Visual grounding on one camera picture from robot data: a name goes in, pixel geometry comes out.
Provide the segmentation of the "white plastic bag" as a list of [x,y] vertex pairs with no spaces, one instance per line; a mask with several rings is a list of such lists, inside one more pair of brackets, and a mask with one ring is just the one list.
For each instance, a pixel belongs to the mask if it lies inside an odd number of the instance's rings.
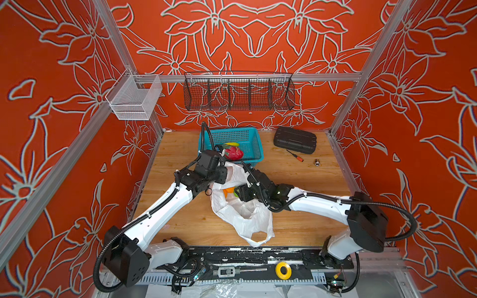
[[212,211],[223,221],[231,224],[238,236],[252,247],[259,247],[269,242],[274,236],[273,216],[263,203],[254,199],[249,202],[241,201],[227,190],[246,186],[247,179],[243,167],[226,162],[226,182],[222,185],[211,185]]

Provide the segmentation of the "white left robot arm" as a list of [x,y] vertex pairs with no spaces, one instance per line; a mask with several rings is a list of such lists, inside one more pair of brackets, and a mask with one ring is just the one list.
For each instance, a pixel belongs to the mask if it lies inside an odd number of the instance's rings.
[[104,236],[104,247],[93,269],[98,290],[114,292],[122,286],[137,284],[149,269],[174,264],[181,259],[187,245],[172,238],[156,248],[149,245],[162,227],[210,184],[223,185],[227,168],[219,166],[207,175],[189,169],[175,172],[170,188],[134,221],[122,228],[111,227]]

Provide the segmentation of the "red dragon fruit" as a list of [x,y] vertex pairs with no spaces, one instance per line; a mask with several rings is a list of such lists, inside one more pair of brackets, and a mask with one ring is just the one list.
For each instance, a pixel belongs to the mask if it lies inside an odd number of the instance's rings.
[[230,161],[240,161],[244,152],[238,146],[227,145],[224,147],[224,156]]

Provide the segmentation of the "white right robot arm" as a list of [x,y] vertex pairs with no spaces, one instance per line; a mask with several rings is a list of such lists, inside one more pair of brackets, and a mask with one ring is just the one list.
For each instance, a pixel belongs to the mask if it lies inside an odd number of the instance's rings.
[[347,226],[326,239],[321,258],[341,261],[361,250],[375,253],[384,250],[388,218],[366,194],[355,192],[350,197],[338,197],[308,192],[293,185],[276,185],[267,175],[255,170],[246,177],[247,182],[234,190],[243,202],[260,201],[275,213],[309,212]]

